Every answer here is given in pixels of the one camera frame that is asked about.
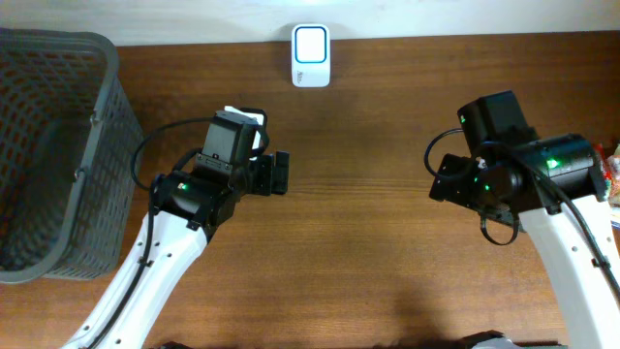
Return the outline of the red candy bag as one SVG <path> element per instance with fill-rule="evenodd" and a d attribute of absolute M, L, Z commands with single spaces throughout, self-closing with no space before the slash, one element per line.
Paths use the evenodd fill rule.
<path fill-rule="evenodd" d="M 614 175 L 611 167 L 608 164 L 607 156 L 605 155 L 605 149 L 601 143 L 594 143 L 593 147 L 595 149 L 595 152 L 597 153 L 605 183 L 611 186 L 613 184 Z"/>

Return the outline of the yellow wet wipes pack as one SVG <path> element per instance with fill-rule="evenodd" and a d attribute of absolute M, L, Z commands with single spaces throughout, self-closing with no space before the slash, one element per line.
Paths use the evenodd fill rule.
<path fill-rule="evenodd" d="M 610 194 L 608 202 L 611 206 L 611 222 L 615 228 L 619 228 L 619 147 L 607 158 L 609 173 L 611 176 Z"/>

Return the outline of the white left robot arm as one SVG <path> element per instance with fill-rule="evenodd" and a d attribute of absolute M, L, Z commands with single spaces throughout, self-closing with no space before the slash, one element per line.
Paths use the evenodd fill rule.
<path fill-rule="evenodd" d="M 284 195 L 290 155 L 267 153 L 267 114 L 226 106 L 203 146 L 149 185 L 137 239 L 69 348 L 140 348 L 176 284 L 245 195 Z"/>

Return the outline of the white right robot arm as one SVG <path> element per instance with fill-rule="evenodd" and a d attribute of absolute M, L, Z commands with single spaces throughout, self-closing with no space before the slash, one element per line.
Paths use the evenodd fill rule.
<path fill-rule="evenodd" d="M 429 196 L 527 234 L 542 259 L 572 348 L 619 345 L 619 253 L 604 162 L 577 134 L 543 140 L 511 91 L 461 107 L 470 154 L 444 156 Z"/>

